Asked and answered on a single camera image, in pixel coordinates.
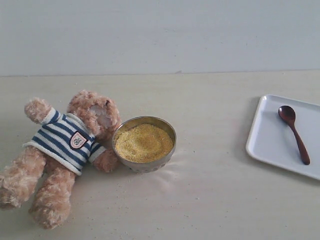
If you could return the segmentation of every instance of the yellow powder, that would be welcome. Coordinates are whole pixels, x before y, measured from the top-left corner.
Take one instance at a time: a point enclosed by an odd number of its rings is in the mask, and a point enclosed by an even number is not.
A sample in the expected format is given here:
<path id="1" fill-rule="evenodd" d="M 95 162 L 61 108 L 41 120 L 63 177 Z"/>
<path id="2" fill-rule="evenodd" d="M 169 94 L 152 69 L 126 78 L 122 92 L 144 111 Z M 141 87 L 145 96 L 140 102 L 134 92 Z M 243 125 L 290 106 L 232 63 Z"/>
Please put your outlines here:
<path id="1" fill-rule="evenodd" d="M 167 155 L 173 145 L 164 130 L 144 123 L 123 132 L 115 143 L 115 149 L 130 162 L 149 163 Z"/>

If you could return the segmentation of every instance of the white wall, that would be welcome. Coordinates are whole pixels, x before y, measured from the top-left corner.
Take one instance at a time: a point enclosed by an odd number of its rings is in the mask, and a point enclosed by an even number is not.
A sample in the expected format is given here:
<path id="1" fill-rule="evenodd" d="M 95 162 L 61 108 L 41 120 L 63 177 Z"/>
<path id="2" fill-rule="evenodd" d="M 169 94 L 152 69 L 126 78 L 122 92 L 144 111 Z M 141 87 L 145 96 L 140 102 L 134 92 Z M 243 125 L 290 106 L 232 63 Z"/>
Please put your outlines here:
<path id="1" fill-rule="evenodd" d="M 318 69 L 319 0 L 0 0 L 0 76 Z"/>

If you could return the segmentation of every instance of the spoon handle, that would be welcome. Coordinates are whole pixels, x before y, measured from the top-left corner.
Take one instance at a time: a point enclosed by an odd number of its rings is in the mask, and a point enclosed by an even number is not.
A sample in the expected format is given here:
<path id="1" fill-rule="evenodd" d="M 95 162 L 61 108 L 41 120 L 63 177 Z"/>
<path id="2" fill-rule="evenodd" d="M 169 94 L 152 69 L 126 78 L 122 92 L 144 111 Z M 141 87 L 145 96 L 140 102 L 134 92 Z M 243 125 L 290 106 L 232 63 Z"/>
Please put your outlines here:
<path id="1" fill-rule="evenodd" d="M 296 143 L 298 145 L 298 149 L 299 149 L 299 152 L 300 152 L 300 155 L 301 155 L 302 162 L 305 165 L 309 165 L 310 164 L 310 158 L 309 158 L 307 149 L 306 149 L 304 143 L 302 142 L 301 137 L 299 136 L 296 128 L 293 126 L 293 127 L 291 127 L 291 129 L 292 129 L 293 134 L 295 136 L 295 140 L 296 140 Z"/>

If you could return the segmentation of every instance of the bowl rim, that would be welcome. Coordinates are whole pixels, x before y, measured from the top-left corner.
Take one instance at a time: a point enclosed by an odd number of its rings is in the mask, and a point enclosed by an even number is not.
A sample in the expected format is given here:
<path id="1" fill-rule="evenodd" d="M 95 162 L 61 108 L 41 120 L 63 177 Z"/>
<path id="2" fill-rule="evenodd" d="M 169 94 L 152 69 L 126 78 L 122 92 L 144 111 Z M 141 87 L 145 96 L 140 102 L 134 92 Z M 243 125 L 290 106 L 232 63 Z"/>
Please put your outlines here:
<path id="1" fill-rule="evenodd" d="M 167 125 L 173 130 L 173 134 L 174 134 L 174 143 L 173 143 L 173 146 L 172 146 L 171 151 L 168 152 L 168 153 L 167 153 L 165 156 L 163 156 L 162 158 L 160 158 L 160 159 L 158 159 L 158 160 L 155 160 L 155 161 L 152 161 L 151 163 L 160 161 L 160 160 L 162 160 L 163 158 L 165 158 L 165 157 L 167 157 L 168 155 L 170 155 L 170 154 L 172 153 L 172 151 L 175 151 L 175 149 L 176 149 L 176 143 L 177 143 L 177 134 L 176 134 L 175 128 L 174 128 L 169 122 L 167 122 L 166 120 L 164 120 L 164 119 L 162 119 L 162 118 L 159 118 L 159 117 L 157 117 L 157 116 L 144 115 L 144 116 L 133 117 L 133 118 L 130 118 L 130 119 L 124 121 L 120 126 L 118 126 L 118 127 L 115 129 L 115 131 L 114 131 L 114 133 L 113 133 L 113 135 L 112 135 L 112 144 L 111 144 L 111 145 L 112 145 L 112 149 L 113 149 L 114 153 L 117 155 L 117 157 L 120 157 L 122 160 L 125 160 L 125 161 L 127 161 L 127 162 L 129 162 L 129 163 L 136 164 L 136 165 L 143 165 L 143 164 L 145 165 L 145 164 L 148 164 L 148 163 L 146 163 L 146 162 L 134 162 L 134 161 L 129 161 L 128 159 L 125 159 L 125 158 L 121 157 L 120 154 L 118 153 L 118 151 L 116 150 L 115 137 L 116 137 L 117 131 L 118 131 L 123 125 L 125 125 L 126 123 L 128 123 L 128 122 L 130 122 L 130 121 L 132 121 L 132 120 L 143 119 L 143 118 L 153 118 L 153 119 L 158 119 L 158 120 L 164 122 L 165 124 L 167 124 Z"/>

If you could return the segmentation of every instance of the teddy bear foot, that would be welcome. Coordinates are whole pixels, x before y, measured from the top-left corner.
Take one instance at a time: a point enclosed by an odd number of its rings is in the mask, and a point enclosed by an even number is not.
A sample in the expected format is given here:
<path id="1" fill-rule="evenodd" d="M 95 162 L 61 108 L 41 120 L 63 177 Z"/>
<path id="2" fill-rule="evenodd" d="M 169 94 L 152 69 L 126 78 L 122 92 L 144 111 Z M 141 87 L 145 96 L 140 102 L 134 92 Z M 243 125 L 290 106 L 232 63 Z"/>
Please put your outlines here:
<path id="1" fill-rule="evenodd" d="M 59 227 L 67 219 L 67 216 L 62 212 L 47 206 L 39 206 L 36 209 L 31 208 L 29 213 L 33 220 L 45 230 Z"/>
<path id="2" fill-rule="evenodd" d="M 18 201 L 17 196 L 10 190 L 0 187 L 0 209 L 10 210 L 19 208 L 21 203 Z"/>

